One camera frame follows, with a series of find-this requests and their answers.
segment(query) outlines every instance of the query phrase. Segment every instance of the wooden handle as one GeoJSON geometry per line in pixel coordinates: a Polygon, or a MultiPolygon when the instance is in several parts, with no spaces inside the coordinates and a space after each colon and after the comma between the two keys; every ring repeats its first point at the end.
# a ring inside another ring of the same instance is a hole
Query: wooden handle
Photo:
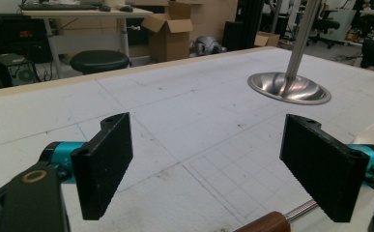
{"type": "Polygon", "coordinates": [[[279,212],[271,212],[260,217],[235,232],[290,232],[290,224],[279,212]]]}

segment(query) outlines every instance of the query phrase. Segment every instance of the black stool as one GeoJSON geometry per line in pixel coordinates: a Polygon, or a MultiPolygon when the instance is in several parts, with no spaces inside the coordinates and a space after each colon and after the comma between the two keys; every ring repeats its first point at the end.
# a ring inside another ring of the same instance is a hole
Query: black stool
{"type": "Polygon", "coordinates": [[[83,74],[102,73],[126,68],[129,57],[119,51],[88,50],[74,55],[70,65],[83,74]]]}

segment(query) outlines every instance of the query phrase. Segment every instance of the metal rod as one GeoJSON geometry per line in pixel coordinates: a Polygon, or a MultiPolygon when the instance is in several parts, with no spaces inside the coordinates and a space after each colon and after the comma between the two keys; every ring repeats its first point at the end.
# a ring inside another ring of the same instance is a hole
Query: metal rod
{"type": "Polygon", "coordinates": [[[320,0],[307,1],[306,10],[301,22],[301,29],[296,38],[295,47],[289,60],[288,69],[286,71],[286,79],[294,80],[298,74],[299,65],[301,64],[304,48],[307,43],[309,32],[315,19],[317,10],[320,6],[320,0]]]}
{"type": "Polygon", "coordinates": [[[295,210],[287,213],[285,215],[287,221],[289,223],[294,222],[295,220],[299,219],[303,215],[311,212],[312,210],[316,209],[318,207],[316,201],[310,200],[307,201],[306,203],[302,204],[300,207],[296,208],[295,210]]]}
{"type": "Polygon", "coordinates": [[[274,31],[276,30],[277,20],[279,19],[280,8],[282,8],[282,2],[283,0],[277,0],[276,2],[276,7],[273,13],[271,33],[274,33],[274,31]]]}

